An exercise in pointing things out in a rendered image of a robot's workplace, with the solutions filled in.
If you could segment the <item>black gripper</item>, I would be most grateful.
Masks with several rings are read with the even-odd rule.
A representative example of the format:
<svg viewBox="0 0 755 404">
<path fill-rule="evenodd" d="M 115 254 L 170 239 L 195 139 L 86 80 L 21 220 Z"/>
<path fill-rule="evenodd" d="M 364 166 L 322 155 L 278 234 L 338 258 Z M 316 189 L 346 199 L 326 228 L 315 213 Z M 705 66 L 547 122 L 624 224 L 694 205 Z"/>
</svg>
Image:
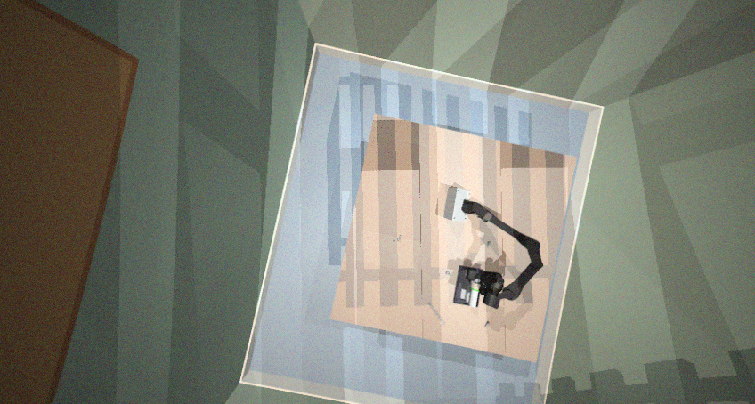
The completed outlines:
<svg viewBox="0 0 755 404">
<path fill-rule="evenodd" d="M 495 279 L 501 278 L 502 279 L 502 275 L 497 272 L 485 271 L 485 272 L 482 272 L 481 275 L 476 275 L 476 273 L 477 272 L 475 268 L 467 268 L 467 280 L 475 281 L 476 279 L 480 279 L 481 282 L 484 283 L 484 285 L 487 287 L 486 282 L 488 278 L 495 278 Z"/>
</svg>

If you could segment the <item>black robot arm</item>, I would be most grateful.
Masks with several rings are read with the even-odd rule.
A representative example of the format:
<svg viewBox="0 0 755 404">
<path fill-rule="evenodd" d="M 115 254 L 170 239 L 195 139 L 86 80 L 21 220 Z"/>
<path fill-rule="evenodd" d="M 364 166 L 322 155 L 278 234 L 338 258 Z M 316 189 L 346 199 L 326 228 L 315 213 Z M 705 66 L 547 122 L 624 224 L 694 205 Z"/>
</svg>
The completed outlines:
<svg viewBox="0 0 755 404">
<path fill-rule="evenodd" d="M 482 282 L 480 282 L 481 286 L 479 288 L 479 291 L 481 295 L 484 295 L 483 303 L 495 309 L 498 309 L 500 299 L 506 298 L 513 301 L 518 298 L 526 283 L 535 275 L 535 273 L 540 268 L 543 267 L 543 263 L 540 257 L 540 242 L 507 225 L 496 216 L 494 216 L 488 209 L 483 208 L 483 206 L 477 202 L 466 201 L 464 199 L 461 210 L 467 214 L 476 214 L 476 217 L 480 218 L 484 222 L 490 221 L 494 223 L 502 230 L 516 238 L 524 248 L 528 249 L 528 253 L 531 258 L 531 264 L 512 283 L 503 288 L 504 279 L 501 278 L 488 278 L 486 282 L 487 287 Z M 499 293 L 501 290 L 502 292 Z"/>
</svg>

